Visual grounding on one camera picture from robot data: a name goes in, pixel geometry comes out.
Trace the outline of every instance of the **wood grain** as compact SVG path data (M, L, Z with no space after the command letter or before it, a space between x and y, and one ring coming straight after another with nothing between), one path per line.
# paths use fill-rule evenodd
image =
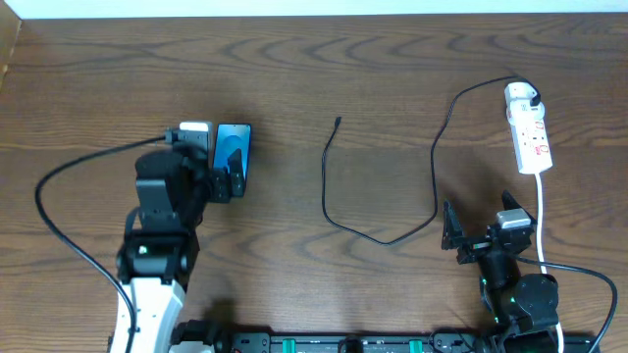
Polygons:
M39 220L37 180L104 147L182 120L253 124L244 199L211 205L182 320L281 331L486 328L478 269L439 249L442 220L393 248L337 231L320 209L392 239L432 212L429 146L451 98L517 72L543 91L554 167L544 174L547 258L609 275L621 296L604 352L628 334L628 17L626 15L30 21L0 94L0 351L102 352L116 294ZM440 199L481 231L517 173L503 86L456 106L436 152ZM154 147L53 179L58 225L115 270L133 162ZM534 250L525 255L534 257ZM533 267L522 266L525 272ZM597 331L609 291L552 272L567 331Z
M18 40L21 22L4 0L0 1L0 87L4 73L9 70L9 58Z

